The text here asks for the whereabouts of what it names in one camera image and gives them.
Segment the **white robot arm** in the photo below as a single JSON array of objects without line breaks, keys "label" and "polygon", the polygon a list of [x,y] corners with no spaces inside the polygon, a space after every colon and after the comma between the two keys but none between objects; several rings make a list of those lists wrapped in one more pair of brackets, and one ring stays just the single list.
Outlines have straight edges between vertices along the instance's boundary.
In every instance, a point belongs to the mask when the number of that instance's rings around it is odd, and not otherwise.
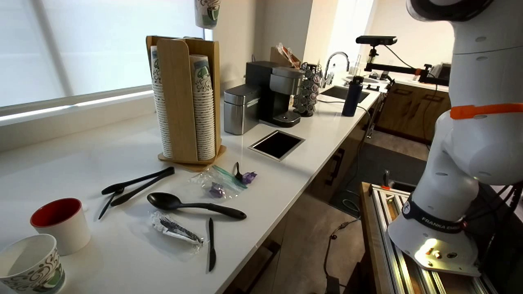
[{"label": "white robot arm", "polygon": [[387,237],[426,270],[475,277],[465,211],[481,184],[523,182],[523,0],[406,0],[406,12],[452,27],[450,108]]}]

